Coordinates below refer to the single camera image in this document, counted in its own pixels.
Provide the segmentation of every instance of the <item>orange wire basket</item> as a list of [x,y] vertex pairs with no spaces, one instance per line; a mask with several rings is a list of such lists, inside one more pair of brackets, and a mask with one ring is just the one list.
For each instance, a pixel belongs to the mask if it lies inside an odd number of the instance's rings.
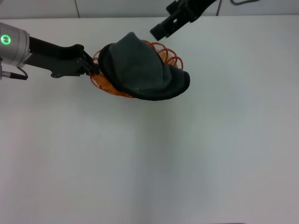
[[[178,61],[180,61],[180,67],[183,70],[183,66],[184,66],[183,61],[180,57],[177,56],[177,54],[173,50],[166,48],[161,43],[157,43],[157,42],[150,43],[149,41],[145,41],[145,40],[143,40],[143,41],[145,43],[147,43],[148,45],[150,45],[160,55],[164,64],[171,64],[171,65],[175,66],[176,68],[178,68],[177,63],[178,63]],[[98,60],[97,55],[100,52],[101,52],[101,50],[99,50],[97,53],[94,54],[93,62]],[[104,90],[105,92],[108,92],[108,93],[116,95],[116,96],[134,98],[133,96],[131,96],[125,92],[117,91],[101,71],[99,74],[90,73],[89,75],[90,75],[91,82],[96,87],[100,88],[101,90]]]

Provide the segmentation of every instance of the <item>dark gray cloth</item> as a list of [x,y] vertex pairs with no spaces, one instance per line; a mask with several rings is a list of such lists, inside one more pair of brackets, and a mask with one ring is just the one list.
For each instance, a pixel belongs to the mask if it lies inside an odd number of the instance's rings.
[[141,99],[172,98],[190,83],[187,72],[164,65],[158,53],[132,32],[101,51],[99,66],[117,90]]

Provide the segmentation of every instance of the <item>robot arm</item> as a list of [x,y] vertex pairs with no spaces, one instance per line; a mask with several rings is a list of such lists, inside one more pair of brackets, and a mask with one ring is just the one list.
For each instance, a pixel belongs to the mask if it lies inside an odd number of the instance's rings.
[[[90,71],[99,72],[97,64],[84,51],[84,47],[76,44],[71,47],[57,45],[30,37],[22,29],[0,23],[0,63],[14,65],[18,68],[29,64],[52,72],[51,76],[80,76]],[[26,79],[22,75],[2,71],[0,78],[10,77]]]
[[150,32],[157,39],[169,37],[188,22],[196,21],[216,0],[179,0],[171,3],[166,10],[170,16],[156,25]]

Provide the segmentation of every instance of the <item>green led light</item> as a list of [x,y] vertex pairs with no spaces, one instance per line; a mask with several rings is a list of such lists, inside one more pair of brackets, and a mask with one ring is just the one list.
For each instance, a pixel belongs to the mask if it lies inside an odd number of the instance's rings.
[[2,35],[1,42],[5,45],[9,45],[11,42],[10,36],[8,35]]

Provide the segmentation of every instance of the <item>black robot arm segment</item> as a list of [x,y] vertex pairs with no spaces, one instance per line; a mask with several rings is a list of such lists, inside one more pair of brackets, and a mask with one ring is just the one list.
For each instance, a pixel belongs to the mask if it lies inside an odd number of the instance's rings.
[[50,70],[54,78],[80,76],[98,69],[80,44],[65,48],[30,37],[29,52],[24,63]]
[[156,25],[150,32],[159,41],[169,37],[188,22],[196,21],[216,0],[178,0],[171,3],[166,10],[170,16]]

